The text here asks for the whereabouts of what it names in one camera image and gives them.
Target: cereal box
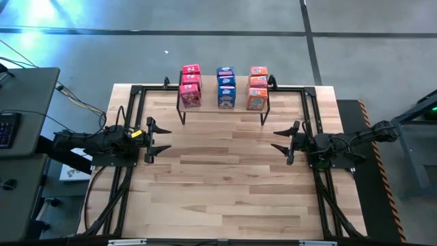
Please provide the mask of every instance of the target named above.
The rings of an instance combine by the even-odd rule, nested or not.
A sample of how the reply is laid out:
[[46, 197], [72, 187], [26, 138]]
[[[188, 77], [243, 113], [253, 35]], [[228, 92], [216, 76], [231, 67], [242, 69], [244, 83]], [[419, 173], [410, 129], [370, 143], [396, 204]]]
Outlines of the cereal box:
[[266, 104], [268, 94], [265, 88], [249, 88], [247, 96], [247, 109], [261, 111]]
[[182, 74], [200, 74], [199, 64], [182, 66]]
[[219, 109], [233, 109], [235, 106], [236, 88], [234, 86], [218, 86]]
[[196, 84], [179, 86], [179, 93], [186, 109], [200, 107], [200, 95]]
[[183, 74], [182, 75], [182, 85], [189, 85], [189, 84], [195, 84], [197, 85], [197, 89], [199, 90], [199, 96], [201, 95], [201, 77], [199, 74]]
[[249, 87], [267, 88], [267, 77], [266, 76], [249, 77]]
[[219, 76], [217, 77], [218, 85], [232, 85], [235, 86], [235, 76]]
[[251, 66], [251, 77], [254, 76], [267, 76], [267, 67], [266, 66]]
[[234, 67], [218, 67], [217, 68], [217, 76], [228, 76], [235, 75]]

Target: wooden tabletop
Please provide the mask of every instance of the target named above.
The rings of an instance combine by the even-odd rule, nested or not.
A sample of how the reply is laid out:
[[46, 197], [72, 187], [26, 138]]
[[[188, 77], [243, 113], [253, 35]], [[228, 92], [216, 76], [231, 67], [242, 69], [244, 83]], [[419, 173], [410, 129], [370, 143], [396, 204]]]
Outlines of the wooden tabletop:
[[[130, 86], [114, 85], [108, 125], [115, 123], [120, 105], [126, 108]], [[334, 89], [324, 86], [316, 91], [324, 131], [341, 132]], [[183, 126], [176, 96], [177, 92], [146, 94], [141, 128], [147, 129], [145, 119], [152, 116], [159, 127], [173, 131], [155, 135], [156, 145], [172, 147], [156, 157], [153, 165], [146, 165], [143, 152], [140, 154], [123, 237], [323, 238], [313, 174], [305, 155], [296, 152], [294, 164], [287, 166], [285, 157], [270, 146], [289, 145], [290, 139], [273, 131], [303, 120], [297, 93], [271, 92], [271, 110], [264, 126], [259, 125], [259, 115], [235, 113], [193, 113], [187, 115], [189, 124]], [[113, 172], [113, 167], [106, 168], [91, 191], [89, 224], [107, 205]], [[366, 234], [353, 178], [342, 169], [332, 173], [339, 207], [356, 229]], [[118, 206], [115, 211], [113, 226]], [[327, 211], [334, 232], [332, 213]]]
[[263, 110], [247, 110], [247, 81], [248, 76], [236, 77], [236, 99], [233, 109], [219, 109], [217, 103], [217, 77], [213, 75], [202, 75], [202, 98], [200, 107], [186, 109], [182, 99], [179, 98], [179, 110], [181, 112], [194, 113], [265, 113], [267, 112], [267, 104]]

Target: yellow label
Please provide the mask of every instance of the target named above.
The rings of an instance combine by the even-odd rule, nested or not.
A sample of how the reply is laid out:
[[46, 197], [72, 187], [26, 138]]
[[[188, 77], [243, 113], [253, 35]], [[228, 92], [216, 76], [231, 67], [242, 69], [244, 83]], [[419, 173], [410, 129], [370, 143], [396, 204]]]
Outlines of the yellow label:
[[143, 132], [142, 132], [141, 130], [138, 130], [138, 131], [132, 133], [131, 136], [132, 136], [132, 137], [138, 137], [138, 136], [140, 136], [142, 133], [143, 133]]

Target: concrete floor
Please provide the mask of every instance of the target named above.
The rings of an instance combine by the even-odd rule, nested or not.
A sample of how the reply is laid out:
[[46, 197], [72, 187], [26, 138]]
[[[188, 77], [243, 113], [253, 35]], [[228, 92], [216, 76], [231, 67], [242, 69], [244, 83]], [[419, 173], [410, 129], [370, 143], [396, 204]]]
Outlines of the concrete floor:
[[[182, 64], [200, 63], [203, 73], [233, 65], [237, 74], [263, 64], [279, 83], [314, 85], [314, 49], [322, 85], [338, 99], [364, 100], [371, 121], [390, 120], [437, 89], [437, 36], [360, 38], [359, 33], [436, 33], [437, 2], [432, 0], [306, 0], [313, 32], [353, 38], [314, 38], [308, 46], [299, 0], [3, 0], [1, 28], [165, 31], [276, 31], [277, 36], [53, 35], [40, 29], [0, 33], [0, 38], [39, 66], [61, 68], [59, 80], [81, 100], [107, 109], [114, 83], [177, 81]], [[0, 55], [21, 60], [0, 45]], [[76, 131], [98, 128], [94, 114], [56, 93], [50, 116]], [[61, 127], [46, 121], [43, 135]], [[400, 201], [411, 174], [399, 143], [380, 144], [406, 238], [437, 242], [437, 197]]]

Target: keyboard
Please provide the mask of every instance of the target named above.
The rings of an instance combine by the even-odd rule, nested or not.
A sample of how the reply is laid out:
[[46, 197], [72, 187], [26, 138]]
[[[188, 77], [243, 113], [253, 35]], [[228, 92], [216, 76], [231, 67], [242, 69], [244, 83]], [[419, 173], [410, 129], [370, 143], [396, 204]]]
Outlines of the keyboard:
[[0, 114], [0, 149], [12, 147], [20, 124], [21, 113]]

